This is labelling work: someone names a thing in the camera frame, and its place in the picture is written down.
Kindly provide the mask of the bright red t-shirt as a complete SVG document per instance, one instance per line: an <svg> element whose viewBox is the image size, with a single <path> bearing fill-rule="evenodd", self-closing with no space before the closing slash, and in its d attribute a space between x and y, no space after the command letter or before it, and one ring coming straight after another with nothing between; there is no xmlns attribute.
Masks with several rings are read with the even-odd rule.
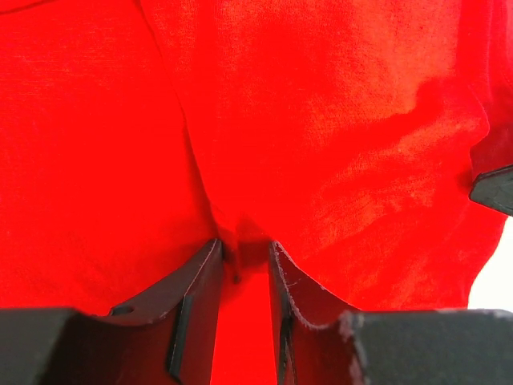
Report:
<svg viewBox="0 0 513 385"><path fill-rule="evenodd" d="M215 384L274 381L267 249L467 307L506 217L509 1L4 1L1 306L104 314L224 243Z"/></svg>

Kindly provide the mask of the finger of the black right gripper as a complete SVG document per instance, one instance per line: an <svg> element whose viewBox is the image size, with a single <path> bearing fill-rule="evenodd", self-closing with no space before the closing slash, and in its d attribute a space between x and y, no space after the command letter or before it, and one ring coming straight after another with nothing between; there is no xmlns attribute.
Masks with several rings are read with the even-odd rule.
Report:
<svg viewBox="0 0 513 385"><path fill-rule="evenodd" d="M469 194L471 201L511 217L513 215L513 166L480 173Z"/></svg>

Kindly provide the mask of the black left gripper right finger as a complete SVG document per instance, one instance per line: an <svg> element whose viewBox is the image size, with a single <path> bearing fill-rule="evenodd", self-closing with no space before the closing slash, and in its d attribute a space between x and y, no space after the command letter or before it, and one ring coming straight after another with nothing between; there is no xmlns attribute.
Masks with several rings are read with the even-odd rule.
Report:
<svg viewBox="0 0 513 385"><path fill-rule="evenodd" d="M268 268L277 383L359 384L351 326L359 309L306 274L277 241Z"/></svg>

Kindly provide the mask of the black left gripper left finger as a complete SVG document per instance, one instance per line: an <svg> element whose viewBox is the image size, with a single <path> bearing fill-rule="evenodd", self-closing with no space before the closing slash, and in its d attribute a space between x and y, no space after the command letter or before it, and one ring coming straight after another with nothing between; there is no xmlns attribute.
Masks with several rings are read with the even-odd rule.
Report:
<svg viewBox="0 0 513 385"><path fill-rule="evenodd" d="M223 281L222 244L104 317L82 318L73 384L208 384Z"/></svg>

